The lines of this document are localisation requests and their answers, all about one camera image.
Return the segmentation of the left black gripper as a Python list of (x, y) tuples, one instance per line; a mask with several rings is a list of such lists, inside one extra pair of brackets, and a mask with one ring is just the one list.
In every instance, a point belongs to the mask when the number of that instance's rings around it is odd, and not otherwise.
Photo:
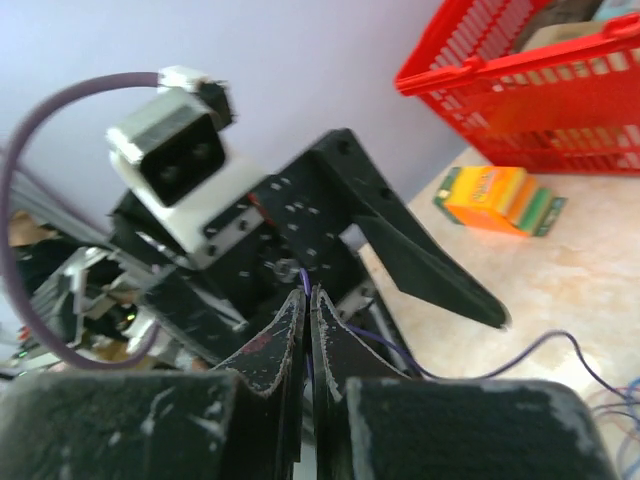
[(320, 284), (340, 318), (392, 359), (400, 332), (359, 254), (358, 225), (401, 292), (500, 329), (504, 304), (433, 240), (399, 202), (363, 201), (358, 175), (379, 173), (349, 129), (327, 132), (278, 173), (196, 203), (188, 250), (133, 193), (112, 212), (112, 238), (163, 270), (143, 296), (160, 326), (207, 360), (228, 357), (265, 327), (295, 287)]

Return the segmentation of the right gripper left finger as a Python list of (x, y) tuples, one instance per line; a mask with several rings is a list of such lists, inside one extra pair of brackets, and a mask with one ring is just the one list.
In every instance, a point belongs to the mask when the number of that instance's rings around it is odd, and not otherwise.
[(210, 371), (211, 479), (290, 479), (300, 460), (306, 295), (292, 291), (273, 320)]

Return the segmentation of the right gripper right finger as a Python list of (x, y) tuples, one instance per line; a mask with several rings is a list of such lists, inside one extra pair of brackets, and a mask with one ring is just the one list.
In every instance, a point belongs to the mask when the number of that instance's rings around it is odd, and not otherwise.
[(365, 379), (407, 376), (359, 339), (326, 291), (310, 298), (313, 418), (319, 479), (373, 479), (373, 434), (361, 411)]

